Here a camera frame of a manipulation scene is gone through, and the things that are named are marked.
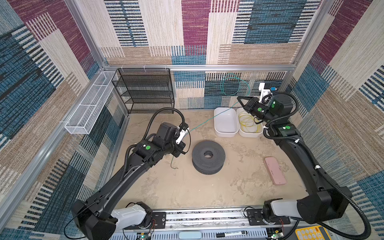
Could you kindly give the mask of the black perforated cable spool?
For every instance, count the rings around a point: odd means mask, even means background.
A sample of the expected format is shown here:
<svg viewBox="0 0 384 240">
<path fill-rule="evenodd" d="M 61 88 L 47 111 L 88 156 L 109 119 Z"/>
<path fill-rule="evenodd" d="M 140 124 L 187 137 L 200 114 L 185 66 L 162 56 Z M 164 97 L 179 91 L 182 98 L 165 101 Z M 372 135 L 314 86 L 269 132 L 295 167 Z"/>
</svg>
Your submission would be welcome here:
<svg viewBox="0 0 384 240">
<path fill-rule="evenodd" d="M 192 163 L 201 174 L 218 173 L 223 168 L 225 159 L 224 148 L 214 141 L 201 141 L 193 148 Z"/>
</svg>

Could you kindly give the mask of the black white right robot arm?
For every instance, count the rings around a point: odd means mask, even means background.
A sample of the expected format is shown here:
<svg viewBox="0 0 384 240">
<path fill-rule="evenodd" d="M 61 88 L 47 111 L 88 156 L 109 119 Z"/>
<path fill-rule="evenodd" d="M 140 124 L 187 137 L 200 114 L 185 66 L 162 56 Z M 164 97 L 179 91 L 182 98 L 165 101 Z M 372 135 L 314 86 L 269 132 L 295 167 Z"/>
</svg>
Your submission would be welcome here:
<svg viewBox="0 0 384 240">
<path fill-rule="evenodd" d="M 340 219 L 348 206 L 353 205 L 352 193 L 341 187 L 322 168 L 304 139 L 290 122 L 298 111 L 298 100 L 289 93 L 267 96 L 265 103 L 257 97 L 238 97 L 246 113 L 265 123 L 263 135 L 273 140 L 289 157 L 308 193 L 298 200 L 273 199 L 265 201 L 263 214 L 268 222 L 278 217 L 300 219 L 309 224 L 319 224 Z"/>
</svg>

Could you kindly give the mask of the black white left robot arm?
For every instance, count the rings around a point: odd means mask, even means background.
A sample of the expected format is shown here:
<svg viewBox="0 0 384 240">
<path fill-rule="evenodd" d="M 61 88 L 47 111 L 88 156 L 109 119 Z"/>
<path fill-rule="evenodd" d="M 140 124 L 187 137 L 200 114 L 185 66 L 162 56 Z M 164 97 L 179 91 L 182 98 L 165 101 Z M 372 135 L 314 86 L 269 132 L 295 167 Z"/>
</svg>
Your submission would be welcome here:
<svg viewBox="0 0 384 240">
<path fill-rule="evenodd" d="M 186 123 L 178 127 L 162 123 L 157 133 L 127 149 L 124 165 L 100 190 L 73 203 L 74 222 L 87 239 L 108 240 L 115 231 L 132 226 L 146 229 L 153 224 L 152 209 L 143 202 L 123 209 L 116 206 L 135 181 L 165 155 L 177 158 L 184 153 L 182 139 L 188 130 Z"/>
</svg>

